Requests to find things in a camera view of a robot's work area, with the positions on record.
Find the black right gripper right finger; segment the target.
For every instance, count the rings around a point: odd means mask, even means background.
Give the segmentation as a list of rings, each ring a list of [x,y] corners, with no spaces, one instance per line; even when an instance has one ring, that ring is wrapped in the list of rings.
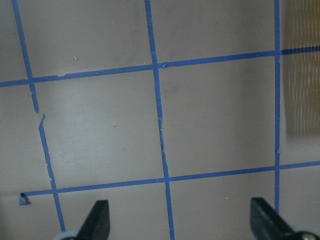
[[[256,240],[299,240],[294,231],[262,197],[250,200],[250,229]]]

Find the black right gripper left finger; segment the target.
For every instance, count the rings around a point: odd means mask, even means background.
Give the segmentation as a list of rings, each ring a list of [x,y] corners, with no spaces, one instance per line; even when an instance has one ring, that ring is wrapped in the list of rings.
[[[108,200],[97,200],[78,231],[76,240],[107,240],[110,235]]]

